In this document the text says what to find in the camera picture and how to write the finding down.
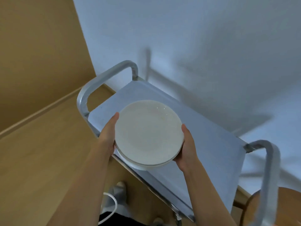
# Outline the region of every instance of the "white plate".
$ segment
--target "white plate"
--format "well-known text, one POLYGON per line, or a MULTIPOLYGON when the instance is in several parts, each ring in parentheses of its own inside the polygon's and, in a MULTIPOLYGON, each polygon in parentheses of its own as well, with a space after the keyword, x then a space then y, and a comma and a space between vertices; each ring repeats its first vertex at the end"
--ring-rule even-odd
POLYGON ((182 122, 168 106, 151 100, 126 106, 115 126, 115 141, 124 158, 156 166, 171 161, 180 151, 182 122))

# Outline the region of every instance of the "white wall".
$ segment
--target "white wall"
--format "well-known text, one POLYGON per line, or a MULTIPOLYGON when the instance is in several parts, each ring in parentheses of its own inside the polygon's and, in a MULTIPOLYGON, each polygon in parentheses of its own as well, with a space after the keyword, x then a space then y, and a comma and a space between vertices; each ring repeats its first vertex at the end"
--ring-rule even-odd
MULTIPOLYGON (((171 96, 282 153, 281 186, 301 191, 300 0, 74 0, 96 74, 123 60, 171 96)), ((107 84, 118 90, 130 70, 107 84)), ((239 184, 260 189, 265 152, 239 184)))

